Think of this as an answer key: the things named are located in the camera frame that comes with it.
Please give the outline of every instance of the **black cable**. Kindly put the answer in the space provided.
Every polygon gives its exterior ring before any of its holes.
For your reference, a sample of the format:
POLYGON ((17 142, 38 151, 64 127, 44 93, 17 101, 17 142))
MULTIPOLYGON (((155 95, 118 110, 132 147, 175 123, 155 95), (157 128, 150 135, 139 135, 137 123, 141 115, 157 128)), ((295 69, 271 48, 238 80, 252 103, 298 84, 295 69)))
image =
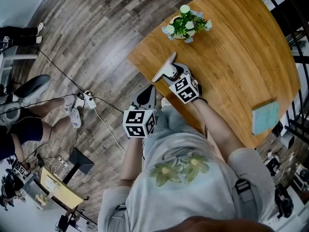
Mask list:
POLYGON ((50 102, 50 101, 53 101, 53 100, 57 100, 57 99, 60 99, 60 98, 64 98, 64 97, 67 97, 67 96, 70 96, 70 95, 65 95, 65 96, 61 96, 61 97, 58 97, 58 98, 53 98, 53 99, 45 100, 45 101, 39 101, 39 102, 37 102, 37 103, 32 103, 32 104, 27 105, 27 106, 23 106, 23 107, 20 107, 20 108, 16 108, 16 109, 7 111, 7 112, 5 112, 5 113, 1 113, 0 115, 6 114, 6 113, 10 113, 10 112, 13 112, 13 111, 17 111, 17 110, 20 110, 21 108, 27 108, 27 107, 32 106, 32 105, 37 105, 37 104, 40 104, 40 103, 43 103, 43 102, 50 102))
MULTIPOLYGON (((71 78, 69 78, 58 66, 56 66, 55 63, 52 62, 52 61, 50 60, 50 58, 49 58, 44 52, 42 52, 42 51, 41 51, 39 48, 37 48, 37 47, 34 47, 34 46, 32 46, 32 47, 35 48, 35 49, 37 49, 39 52, 41 52, 41 53, 42 53, 42 54, 43 54, 43 55, 44 55, 56 68, 57 68, 57 70, 59 70, 62 74, 64 74, 65 77, 68 78, 75 86, 77 86, 81 92, 83 92, 84 94, 87 94, 87 93, 81 88, 81 86, 79 86, 76 82, 74 82, 71 78)), ((93 98, 100 99, 101 101, 105 102, 106 104, 108 104, 108 105, 111 106, 112 108, 116 109, 116 110, 119 111, 120 113, 122 113, 122 114, 124 113, 123 111, 121 111, 121 110, 119 110, 118 108, 114 107, 113 105, 109 104, 107 101, 103 100, 103 99, 100 98, 100 97, 93 97, 93 98)))
POLYGON ((108 105, 111 106, 112 108, 114 108, 114 109, 116 109, 117 111, 119 111, 120 113, 124 114, 123 111, 121 111, 121 110, 119 110, 117 107, 114 107, 113 105, 109 104, 107 101, 101 99, 100 97, 93 97, 93 99, 94 99, 94 98, 97 98, 97 99, 99 99, 99 100, 105 102, 106 104, 108 104, 108 105))
POLYGON ((50 58, 44 53, 42 52, 39 48, 32 46, 33 48, 37 49, 39 52, 41 52, 62 74, 65 75, 66 78, 68 78, 75 86, 77 86, 79 88, 79 90, 83 93, 85 93, 85 91, 81 88, 81 86, 79 86, 76 82, 74 82, 71 78, 69 78, 60 68, 58 68, 58 66, 55 65, 54 62, 52 62, 50 60, 50 58))
POLYGON ((41 148, 43 145, 49 144, 51 135, 52 135, 52 128, 50 128, 50 133, 49 133, 48 141, 47 141, 46 143, 44 143, 44 144, 41 144, 41 145, 40 145, 39 147, 37 147, 33 152, 31 152, 31 153, 27 156, 27 158, 21 163, 21 165, 22 165, 25 161, 27 161, 27 159, 28 159, 32 154, 36 153, 36 152, 39 150, 39 148, 41 148))
MULTIPOLYGON (((84 105, 83 105, 83 109, 82 109, 82 114, 81 114, 81 121, 82 121, 82 125, 83 125, 83 120, 84 120, 84 108, 86 105, 86 101, 84 100, 84 105)), ((66 159, 66 161, 68 161, 70 159, 71 156, 71 150, 72 148, 75 146, 75 144, 77 143, 77 138, 78 138, 78 133, 80 131, 82 126, 80 126, 80 128, 78 130, 76 130, 76 138, 75 138, 75 142, 73 143, 73 145, 70 147, 70 151, 69 151, 69 157, 66 159)))

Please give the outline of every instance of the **book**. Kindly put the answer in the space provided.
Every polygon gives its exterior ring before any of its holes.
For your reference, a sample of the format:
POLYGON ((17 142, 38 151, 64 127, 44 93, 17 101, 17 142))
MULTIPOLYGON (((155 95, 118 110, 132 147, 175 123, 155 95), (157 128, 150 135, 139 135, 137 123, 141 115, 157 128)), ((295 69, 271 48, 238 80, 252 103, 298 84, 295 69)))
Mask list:
POLYGON ((273 128, 279 121, 279 103, 274 101, 252 110, 252 134, 258 135, 273 128))

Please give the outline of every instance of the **white sneaker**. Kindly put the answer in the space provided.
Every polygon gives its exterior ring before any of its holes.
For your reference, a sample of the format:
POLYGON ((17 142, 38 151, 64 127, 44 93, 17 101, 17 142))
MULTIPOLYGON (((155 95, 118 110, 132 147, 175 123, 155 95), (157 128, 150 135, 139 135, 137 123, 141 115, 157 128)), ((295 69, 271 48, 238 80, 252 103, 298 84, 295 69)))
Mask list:
POLYGON ((42 36, 37 37, 36 44, 41 43, 41 42, 42 42, 42 39, 43 39, 43 37, 42 37, 42 36))
POLYGON ((39 25, 38 25, 38 33, 36 36, 39 36, 40 32, 42 31, 42 29, 44 28, 44 23, 41 22, 39 25))
POLYGON ((64 108, 63 111, 69 115, 72 112, 72 108, 75 102, 75 95, 64 97, 64 108))
POLYGON ((81 116, 77 108, 72 109, 69 117, 74 128, 80 128, 82 126, 81 116))

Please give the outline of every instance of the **plug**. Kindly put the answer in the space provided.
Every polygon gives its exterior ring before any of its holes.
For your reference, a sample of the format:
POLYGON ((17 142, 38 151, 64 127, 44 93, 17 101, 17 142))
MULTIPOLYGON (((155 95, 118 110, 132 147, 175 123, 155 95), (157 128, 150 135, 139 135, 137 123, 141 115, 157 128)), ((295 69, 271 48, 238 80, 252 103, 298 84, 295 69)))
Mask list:
POLYGON ((97 104, 95 100, 93 99, 93 95, 90 90, 86 90, 86 92, 84 93, 84 97, 90 109, 94 109, 97 107, 97 104))
POLYGON ((66 161, 64 161, 61 157, 58 158, 58 160, 62 163, 63 166, 65 166, 66 168, 69 167, 68 163, 66 161))

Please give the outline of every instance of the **light blue t-shirt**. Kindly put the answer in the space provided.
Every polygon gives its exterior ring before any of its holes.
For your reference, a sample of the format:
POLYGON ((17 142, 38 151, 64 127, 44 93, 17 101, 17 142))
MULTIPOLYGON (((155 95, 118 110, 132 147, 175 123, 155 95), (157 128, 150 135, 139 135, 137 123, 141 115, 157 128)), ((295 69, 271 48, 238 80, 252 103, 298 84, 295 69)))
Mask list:
POLYGON ((206 139, 191 133, 171 135, 156 147, 131 189, 104 191, 99 232, 163 230, 192 216, 237 218, 232 189, 239 178, 259 192, 259 221, 273 209, 274 183, 256 150, 238 149, 226 164, 206 139))

